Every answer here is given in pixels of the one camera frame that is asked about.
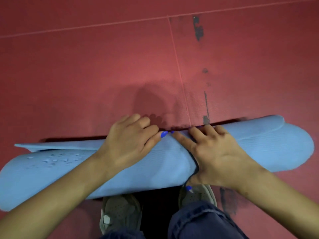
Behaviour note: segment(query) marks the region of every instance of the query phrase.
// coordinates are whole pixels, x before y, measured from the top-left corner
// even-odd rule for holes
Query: painted fingernail
[[[191,189],[192,189],[192,186],[189,186],[189,185],[186,186],[187,191],[190,191]]]
[[[167,135],[167,133],[168,133],[168,131],[163,131],[162,133],[161,133],[161,138],[163,138],[163,137],[165,137],[166,135]]]

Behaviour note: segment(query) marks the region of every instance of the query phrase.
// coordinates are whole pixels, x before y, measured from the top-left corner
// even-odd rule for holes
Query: rolled yoga mat
[[[295,169],[314,151],[309,134],[285,123],[282,116],[224,127],[249,156],[271,172]],[[32,197],[86,160],[103,141],[16,144],[32,153],[12,159],[1,170],[0,209],[9,211]],[[118,173],[88,199],[182,185],[195,169],[191,154],[169,134],[145,158]]]

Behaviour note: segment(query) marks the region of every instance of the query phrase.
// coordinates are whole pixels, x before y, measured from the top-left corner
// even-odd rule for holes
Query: shoe
[[[189,203],[205,200],[217,206],[216,198],[210,185],[196,185],[193,186],[191,191],[186,191],[185,186],[180,190],[178,196],[178,207],[181,209]]]
[[[140,204],[132,194],[103,197],[100,219],[103,235],[122,228],[139,231],[141,220]]]

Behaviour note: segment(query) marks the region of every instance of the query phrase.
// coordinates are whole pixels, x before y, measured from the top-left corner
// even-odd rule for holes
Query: forearm
[[[298,238],[319,238],[319,205],[262,169],[238,192]]]
[[[103,165],[93,155],[14,208],[0,221],[0,238],[47,238],[81,201],[116,174],[112,165],[107,171]]]

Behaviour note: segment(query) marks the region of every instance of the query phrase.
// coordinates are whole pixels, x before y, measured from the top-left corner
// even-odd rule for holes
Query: blue jeans
[[[121,229],[100,239],[145,239],[141,231]],[[206,201],[190,203],[176,212],[169,223],[168,239],[247,239],[233,220]]]

